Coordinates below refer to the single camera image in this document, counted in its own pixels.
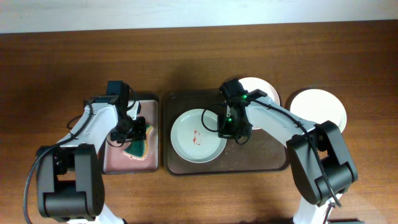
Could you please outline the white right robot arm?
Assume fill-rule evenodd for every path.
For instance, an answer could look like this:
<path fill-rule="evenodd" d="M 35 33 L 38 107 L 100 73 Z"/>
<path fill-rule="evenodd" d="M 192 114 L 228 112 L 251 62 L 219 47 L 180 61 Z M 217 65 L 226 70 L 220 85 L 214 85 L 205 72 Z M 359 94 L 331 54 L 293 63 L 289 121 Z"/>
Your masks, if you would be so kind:
<path fill-rule="evenodd" d="M 340 197 L 358 179 L 358 170 L 338 126 L 300 118 L 261 90 L 223 90 L 225 115 L 217 132 L 221 138 L 249 139 L 257 126 L 288 152 L 295 186 L 301 194 L 292 223 L 328 223 Z"/>

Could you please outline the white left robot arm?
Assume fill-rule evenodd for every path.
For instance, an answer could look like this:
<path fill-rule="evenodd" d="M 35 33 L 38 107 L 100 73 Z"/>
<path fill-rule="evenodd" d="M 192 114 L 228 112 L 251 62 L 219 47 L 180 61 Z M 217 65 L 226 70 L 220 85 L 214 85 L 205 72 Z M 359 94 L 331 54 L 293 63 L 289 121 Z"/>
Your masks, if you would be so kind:
<path fill-rule="evenodd" d="M 116 96 L 85 102 L 70 132 L 37 151 L 37 204 L 44 218 L 65 223 L 124 223 L 104 203 L 102 168 L 97 153 L 110 139 L 120 143 L 146 136 L 141 105 Z"/>

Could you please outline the white plate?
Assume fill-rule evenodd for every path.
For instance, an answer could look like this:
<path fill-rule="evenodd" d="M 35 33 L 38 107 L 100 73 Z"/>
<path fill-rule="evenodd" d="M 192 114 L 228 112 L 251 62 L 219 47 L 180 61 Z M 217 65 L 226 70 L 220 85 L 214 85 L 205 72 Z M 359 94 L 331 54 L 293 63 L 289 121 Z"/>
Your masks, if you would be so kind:
<path fill-rule="evenodd" d="M 347 124 L 347 112 L 342 102 L 332 93 L 321 89 L 299 92 L 293 97 L 289 110 L 303 119 L 318 124 L 332 121 L 341 133 Z"/>

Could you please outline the grey-green plate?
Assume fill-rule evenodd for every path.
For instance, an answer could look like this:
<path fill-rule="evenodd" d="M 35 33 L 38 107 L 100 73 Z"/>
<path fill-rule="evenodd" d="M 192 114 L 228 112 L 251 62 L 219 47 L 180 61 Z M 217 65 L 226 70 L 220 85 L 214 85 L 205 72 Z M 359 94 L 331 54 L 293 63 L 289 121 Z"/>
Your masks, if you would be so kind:
<path fill-rule="evenodd" d="M 218 116 L 212 111 L 192 109 L 181 114 L 173 123 L 170 140 L 175 152 L 184 160 L 206 163 L 216 159 L 226 146 L 214 130 Z"/>

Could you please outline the green yellow sponge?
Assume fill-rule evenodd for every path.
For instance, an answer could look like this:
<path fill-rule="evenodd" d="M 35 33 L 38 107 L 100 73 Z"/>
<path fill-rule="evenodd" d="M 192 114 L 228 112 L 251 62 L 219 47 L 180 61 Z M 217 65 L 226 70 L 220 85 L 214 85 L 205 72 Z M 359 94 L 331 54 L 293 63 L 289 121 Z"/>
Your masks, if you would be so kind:
<path fill-rule="evenodd" d="M 130 159 L 144 160 L 149 153 L 149 139 L 152 130 L 153 126 L 147 124 L 146 139 L 130 143 L 130 145 L 123 150 L 123 154 Z"/>

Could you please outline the pink plate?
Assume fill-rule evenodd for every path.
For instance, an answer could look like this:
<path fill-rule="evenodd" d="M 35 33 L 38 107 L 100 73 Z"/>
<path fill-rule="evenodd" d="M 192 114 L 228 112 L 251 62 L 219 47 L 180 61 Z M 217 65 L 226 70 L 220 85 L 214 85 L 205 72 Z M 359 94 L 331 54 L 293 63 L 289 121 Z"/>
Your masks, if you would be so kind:
<path fill-rule="evenodd" d="M 245 90 L 247 90 L 248 92 L 252 92 L 254 90 L 261 90 L 264 93 L 267 93 L 267 95 L 273 100 L 274 104 L 273 106 L 281 106 L 281 102 L 280 102 L 280 97 L 276 91 L 276 89 L 267 81 L 261 79 L 261 78 L 256 78 L 256 77 L 245 77 L 245 78 L 240 78 L 238 79 L 238 81 L 242 84 L 243 88 Z M 248 117 L 248 120 L 250 122 L 251 119 L 251 113 L 248 113 L 248 107 L 245 107 L 245 112 L 246 115 Z M 263 127 L 261 126 L 256 126 L 254 125 L 252 122 L 250 122 L 252 124 L 252 129 L 253 130 L 257 130 L 257 129 L 262 129 L 264 131 L 270 131 L 271 129 L 271 125 L 268 124 L 267 129 L 263 129 L 263 127 L 265 127 L 263 125 Z"/>

